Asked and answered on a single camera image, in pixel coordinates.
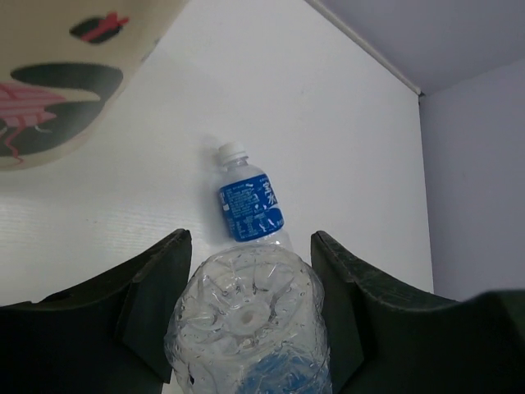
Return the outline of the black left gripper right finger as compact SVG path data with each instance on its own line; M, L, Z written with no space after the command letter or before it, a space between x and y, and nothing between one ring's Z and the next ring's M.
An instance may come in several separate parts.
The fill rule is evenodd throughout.
M524 293L456 301L419 290L311 237L336 393L521 393Z

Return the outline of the white-cap blue-label water bottle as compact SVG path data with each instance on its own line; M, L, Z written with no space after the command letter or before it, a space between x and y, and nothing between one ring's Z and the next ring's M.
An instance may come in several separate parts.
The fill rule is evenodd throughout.
M222 168L218 197L230 237L240 244L275 244L292 250L270 177L249 163L238 142L222 145L217 155Z

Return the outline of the clear blue-label bottle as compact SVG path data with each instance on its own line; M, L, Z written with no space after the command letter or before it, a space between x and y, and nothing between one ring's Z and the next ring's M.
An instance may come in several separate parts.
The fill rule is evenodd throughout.
M324 290L274 244L224 250L190 278L164 337L185 393L329 393Z

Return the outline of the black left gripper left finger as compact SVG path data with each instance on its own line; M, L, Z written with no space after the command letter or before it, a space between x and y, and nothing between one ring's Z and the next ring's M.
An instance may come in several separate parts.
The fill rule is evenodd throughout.
M3 393L160 393L171 381L164 336L189 278L178 229L85 282L1 308Z

